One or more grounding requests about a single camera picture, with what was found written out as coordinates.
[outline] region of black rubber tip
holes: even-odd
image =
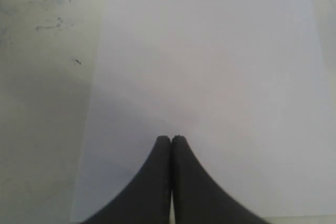
[[[212,180],[185,137],[173,139],[171,162],[176,224],[267,224]]]
[[[168,224],[171,203],[170,147],[159,136],[127,187],[84,224]]]

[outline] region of white table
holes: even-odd
[[[336,106],[336,0],[313,5]],[[103,7],[0,0],[0,223],[69,223]]]

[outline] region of black object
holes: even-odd
[[[168,224],[171,203],[170,147],[159,136],[127,187],[84,224]]]
[[[172,141],[171,163],[176,224],[267,224],[212,180],[183,136]]]

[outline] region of white surface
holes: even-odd
[[[105,1],[43,1],[0,0],[0,27],[7,28],[5,35],[0,34],[6,42],[0,45],[0,223],[69,223]],[[313,3],[336,104],[336,0]],[[73,27],[70,23],[70,29],[58,33],[35,31],[36,26],[48,25],[45,19],[56,22],[59,15],[67,24],[77,19],[83,23]],[[73,61],[79,57],[80,68]],[[38,85],[41,77],[59,86]],[[34,83],[35,89],[26,88]],[[57,107],[50,98],[58,101]],[[334,224],[336,216],[269,220]]]
[[[336,213],[335,118],[311,0],[108,0],[105,17],[74,220],[123,189],[160,134],[187,136],[263,217]]]

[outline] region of sheet of paper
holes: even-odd
[[[336,214],[336,131],[311,0],[108,0],[72,220],[185,135],[263,216]]]

